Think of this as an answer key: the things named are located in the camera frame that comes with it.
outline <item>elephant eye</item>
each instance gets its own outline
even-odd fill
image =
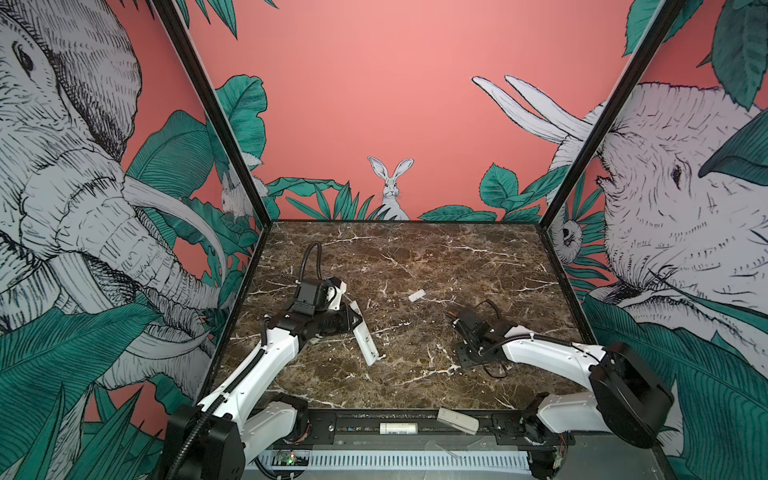
[[[35,64],[32,62],[32,59],[29,58],[27,52],[24,51],[24,48],[17,41],[13,42],[12,47],[18,63],[24,68],[24,71],[27,72],[27,75],[29,75],[29,73],[35,69]]]
[[[675,165],[672,169],[672,181],[675,185],[677,185],[677,189],[680,189],[680,177],[683,176],[683,169],[680,168],[680,165]]]

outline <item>white tusk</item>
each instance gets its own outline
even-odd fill
[[[114,307],[96,283],[82,253],[63,253],[48,261],[59,285],[86,313],[100,313]]]
[[[504,79],[517,90],[525,101],[531,104],[542,117],[549,120],[557,128],[579,140],[587,139],[589,132],[592,131],[592,125],[588,122],[569,114],[544,92],[533,85],[520,80],[519,78],[512,77],[511,75],[506,75]]]
[[[155,208],[163,213],[173,215],[179,220],[184,220],[192,227],[195,227],[198,232],[202,233],[216,250],[216,256],[221,266],[221,284],[219,288],[221,288],[221,285],[224,285],[224,280],[227,278],[227,256],[224,255],[224,248],[221,246],[219,237],[216,236],[214,230],[200,215],[171,195],[164,194],[128,176],[125,177],[123,196],[134,207]]]
[[[208,338],[208,333],[202,333],[185,342],[173,342],[157,338],[144,331],[128,345],[125,351],[143,359],[172,359],[195,350],[206,338]]]
[[[514,98],[510,97],[507,92],[503,91],[495,84],[492,84],[490,81],[483,77],[473,77],[472,81],[493,98],[493,101],[502,108],[504,113],[506,113],[512,121],[528,133],[532,133],[539,138],[543,138],[546,141],[556,144],[562,143],[568,136],[563,130],[555,127],[546,120],[542,120],[530,111],[525,110]]]

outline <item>marble table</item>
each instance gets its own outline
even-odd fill
[[[504,379],[462,370],[446,316],[488,298],[506,319],[581,341],[533,226],[428,223],[276,223],[223,353],[218,385],[260,341],[260,321],[293,295],[305,248],[323,244],[323,276],[348,284],[379,349],[368,367],[351,334],[308,344],[260,401],[288,392],[315,408],[524,408],[536,393],[582,387],[534,366],[509,363]],[[307,274],[314,273],[314,253]],[[412,303],[408,295],[424,289]],[[479,310],[490,316],[490,309]],[[499,365],[489,367],[502,375]]]

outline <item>rabbit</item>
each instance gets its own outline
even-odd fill
[[[395,169],[395,173],[390,177],[384,164],[375,159],[374,157],[368,157],[371,162],[371,167],[376,175],[379,175],[384,179],[384,192],[382,198],[382,211],[389,209],[383,219],[384,220],[409,220],[406,212],[400,208],[400,204],[397,203],[397,197],[400,195],[400,189],[397,187],[397,178],[404,174],[410,167],[413,166],[413,159],[406,158]]]

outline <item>white cylinder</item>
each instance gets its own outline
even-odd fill
[[[418,423],[379,423],[381,435],[416,435],[419,433]]]

